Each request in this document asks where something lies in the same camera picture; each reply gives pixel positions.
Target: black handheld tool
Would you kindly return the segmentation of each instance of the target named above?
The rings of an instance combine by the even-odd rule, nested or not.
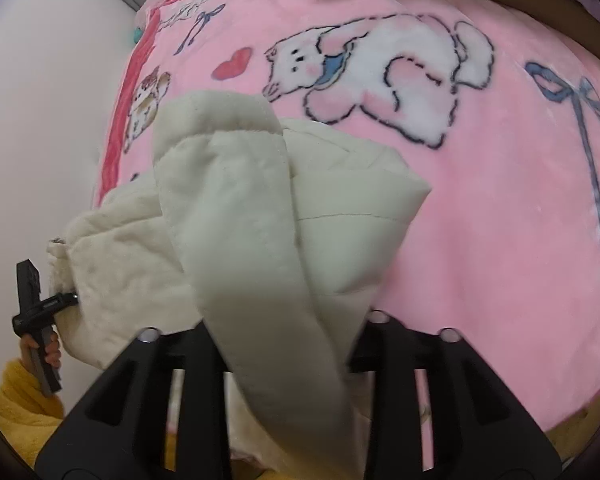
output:
[[[74,292],[56,294],[48,300],[40,301],[40,274],[30,260],[16,265],[18,280],[18,302],[20,313],[13,316],[13,331],[22,337],[31,334],[37,349],[31,349],[31,361],[35,375],[42,387],[42,393],[50,397],[61,389],[58,370],[45,361],[45,347],[51,343],[54,314],[62,309],[78,304],[78,295]]]
[[[164,468],[174,369],[185,371],[175,472]],[[375,372],[364,480],[554,480],[560,457],[522,404],[454,329],[414,332],[370,316],[349,362]],[[423,471],[415,370],[426,370],[433,468]],[[231,480],[229,371],[204,322],[138,333],[40,451],[44,480]]]

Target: black handle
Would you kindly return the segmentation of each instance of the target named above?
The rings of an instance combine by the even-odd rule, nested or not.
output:
[[[40,382],[40,388],[45,397],[51,397],[54,393],[61,390],[58,370],[45,361],[45,347],[51,343],[53,332],[54,330],[50,326],[32,331],[31,336],[38,343],[38,348],[29,349],[31,362],[33,362],[34,375]]]

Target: red stripe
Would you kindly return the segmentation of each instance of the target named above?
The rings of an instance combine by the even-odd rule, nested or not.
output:
[[[165,0],[161,6],[169,5],[177,1],[180,0]],[[98,190],[96,200],[98,206],[102,203],[104,196],[118,184],[120,157],[122,156],[122,144],[125,137],[125,126],[128,117],[127,113],[129,108],[131,108],[134,89],[136,88],[142,67],[154,50],[155,35],[158,32],[159,24],[160,12],[159,7],[156,7],[151,12],[149,23],[142,38],[131,54],[116,109],[113,112],[109,140],[107,141],[107,151],[104,156],[102,172],[100,174],[100,189]]]

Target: white wall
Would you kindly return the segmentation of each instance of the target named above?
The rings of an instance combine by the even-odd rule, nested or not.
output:
[[[15,264],[46,294],[46,241],[90,206],[133,18],[120,0],[0,0],[0,372],[18,354]],[[65,355],[61,375],[72,406],[97,371]]]

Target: hand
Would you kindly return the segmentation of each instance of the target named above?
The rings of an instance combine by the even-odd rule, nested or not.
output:
[[[36,343],[35,339],[29,334],[25,334],[20,339],[20,362],[30,374],[35,372],[33,362],[31,361],[30,350],[35,350],[38,346],[38,343]],[[45,352],[45,361],[52,365],[53,368],[59,368],[62,354],[60,352],[60,341],[58,340],[58,334],[56,332],[53,332],[51,335],[51,343],[45,347]]]

